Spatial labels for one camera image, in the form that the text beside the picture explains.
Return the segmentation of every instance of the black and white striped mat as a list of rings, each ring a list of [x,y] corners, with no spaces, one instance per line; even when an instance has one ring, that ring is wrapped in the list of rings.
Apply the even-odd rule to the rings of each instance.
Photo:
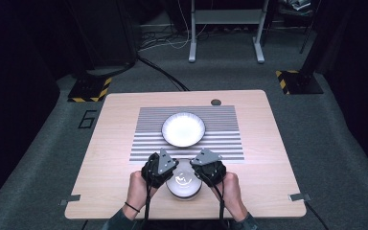
[[[170,116],[179,112],[194,113],[205,124],[205,135],[195,145],[178,148],[167,143],[161,128]],[[141,107],[133,145],[129,158],[130,164],[145,164],[154,152],[160,148],[172,158],[194,158],[202,149],[211,150],[222,156],[223,163],[243,163],[241,134],[235,107],[221,106],[176,106]]]

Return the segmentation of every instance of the small round object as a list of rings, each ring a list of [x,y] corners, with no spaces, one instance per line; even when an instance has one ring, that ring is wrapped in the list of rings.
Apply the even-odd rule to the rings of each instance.
[[[161,131],[168,143],[185,148],[201,140],[205,134],[205,125],[195,114],[180,112],[169,117]]]
[[[222,102],[219,99],[213,99],[211,101],[211,105],[221,105],[221,104],[222,104]]]
[[[201,190],[202,181],[194,175],[189,159],[179,159],[173,176],[167,182],[167,188],[180,200],[191,200]]]

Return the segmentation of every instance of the wrist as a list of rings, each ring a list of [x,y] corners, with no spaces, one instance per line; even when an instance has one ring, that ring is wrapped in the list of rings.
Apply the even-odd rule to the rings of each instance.
[[[248,215],[247,209],[242,203],[240,205],[237,205],[236,207],[228,209],[228,211],[236,222],[246,219]]]
[[[122,212],[124,212],[125,217],[127,217],[130,220],[134,220],[138,214],[138,212],[132,208],[130,208],[127,205],[124,205],[122,207]]]

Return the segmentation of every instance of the gray carpet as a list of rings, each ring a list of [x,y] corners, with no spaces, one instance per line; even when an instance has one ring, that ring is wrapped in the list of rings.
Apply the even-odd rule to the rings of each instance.
[[[265,63],[258,64],[250,34],[228,34],[198,42],[196,63],[188,62],[189,45],[160,46],[140,52],[182,81],[192,91],[262,89],[268,96],[300,190],[330,229],[368,229],[368,159],[344,122],[333,92],[315,75],[324,94],[283,94],[276,70],[298,70],[302,31],[270,32]],[[69,220],[62,198],[71,194],[94,128],[78,129],[86,110],[103,102],[68,103],[75,80],[57,83],[56,108],[0,191],[0,229],[81,229]],[[114,77],[108,93],[177,91],[159,72],[137,62]],[[302,218],[258,219],[262,229],[324,229],[311,211]],[[100,229],[104,220],[89,220],[85,229]]]

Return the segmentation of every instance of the yellow and black hazard tape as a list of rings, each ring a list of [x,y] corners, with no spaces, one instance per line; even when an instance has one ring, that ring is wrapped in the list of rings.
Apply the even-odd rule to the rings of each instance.
[[[68,102],[72,103],[95,103],[100,102],[104,99],[107,90],[109,88],[110,82],[112,81],[112,78],[108,78],[104,84],[103,84],[103,90],[101,91],[99,97],[93,97],[93,98],[68,98]]]
[[[298,71],[296,71],[296,70],[276,71],[276,76],[277,76],[277,79],[279,80],[280,87],[282,87],[283,93],[284,94],[289,94],[286,81],[284,80],[284,78],[282,76],[283,73],[285,73],[285,72],[291,73],[291,74],[296,74],[296,73],[298,73]]]

